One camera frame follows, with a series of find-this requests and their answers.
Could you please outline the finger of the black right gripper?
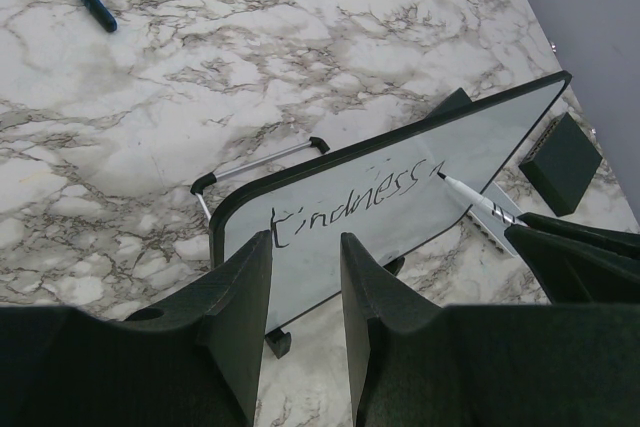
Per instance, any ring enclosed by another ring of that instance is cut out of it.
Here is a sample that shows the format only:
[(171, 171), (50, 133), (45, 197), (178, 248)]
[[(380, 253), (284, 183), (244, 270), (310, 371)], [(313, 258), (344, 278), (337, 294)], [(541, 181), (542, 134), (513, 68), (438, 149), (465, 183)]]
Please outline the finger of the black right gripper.
[(639, 303), (637, 234), (525, 213), (504, 235), (551, 303)]

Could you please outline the black rectangular eraser block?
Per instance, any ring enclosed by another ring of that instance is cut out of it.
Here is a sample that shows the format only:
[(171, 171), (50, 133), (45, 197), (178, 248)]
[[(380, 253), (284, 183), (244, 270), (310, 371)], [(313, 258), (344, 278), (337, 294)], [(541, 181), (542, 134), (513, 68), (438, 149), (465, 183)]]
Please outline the black rectangular eraser block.
[(429, 114), (429, 117), (456, 111), (472, 103), (472, 100), (463, 88), (458, 88), (440, 102)]

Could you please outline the black whiteboard marker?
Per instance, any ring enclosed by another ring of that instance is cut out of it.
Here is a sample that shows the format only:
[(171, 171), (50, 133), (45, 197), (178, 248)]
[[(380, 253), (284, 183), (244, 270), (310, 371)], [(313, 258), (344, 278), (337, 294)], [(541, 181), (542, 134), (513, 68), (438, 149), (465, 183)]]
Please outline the black whiteboard marker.
[(472, 189), (467, 184), (456, 180), (451, 176), (447, 176), (442, 172), (438, 172), (437, 176), (441, 178), (459, 197), (463, 198), (473, 207), (477, 207), (484, 214), (491, 216), (506, 227), (513, 225), (527, 226), (525, 222), (518, 219), (488, 197)]

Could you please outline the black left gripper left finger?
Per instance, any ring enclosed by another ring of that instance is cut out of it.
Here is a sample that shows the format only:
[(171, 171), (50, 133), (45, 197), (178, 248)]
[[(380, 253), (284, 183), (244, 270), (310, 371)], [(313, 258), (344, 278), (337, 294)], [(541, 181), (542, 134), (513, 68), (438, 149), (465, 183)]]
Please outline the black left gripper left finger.
[(1, 310), (5, 426), (250, 426), (272, 272), (268, 232), (122, 321)]

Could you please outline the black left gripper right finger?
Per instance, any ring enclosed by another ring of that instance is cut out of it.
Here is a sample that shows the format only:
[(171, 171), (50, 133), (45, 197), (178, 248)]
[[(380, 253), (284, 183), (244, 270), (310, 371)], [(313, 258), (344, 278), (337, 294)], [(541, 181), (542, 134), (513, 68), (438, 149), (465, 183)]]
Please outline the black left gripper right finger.
[(340, 239), (357, 426), (635, 426), (633, 305), (439, 307)]

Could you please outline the black framed whiteboard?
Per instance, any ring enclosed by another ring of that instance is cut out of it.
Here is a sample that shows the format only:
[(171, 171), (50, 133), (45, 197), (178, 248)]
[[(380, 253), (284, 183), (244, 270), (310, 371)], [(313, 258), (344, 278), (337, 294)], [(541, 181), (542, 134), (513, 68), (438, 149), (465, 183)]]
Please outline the black framed whiteboard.
[(251, 181), (206, 211), (211, 259), (220, 264), (248, 237), (267, 230), (273, 274), (266, 341), (286, 355), (286, 326), (341, 288), (339, 241), (355, 234), (374, 259), (397, 272), (404, 258), (469, 210), (441, 178), (484, 191), (561, 97), (571, 80), (560, 71), (456, 111), (429, 117), (331, 150)]

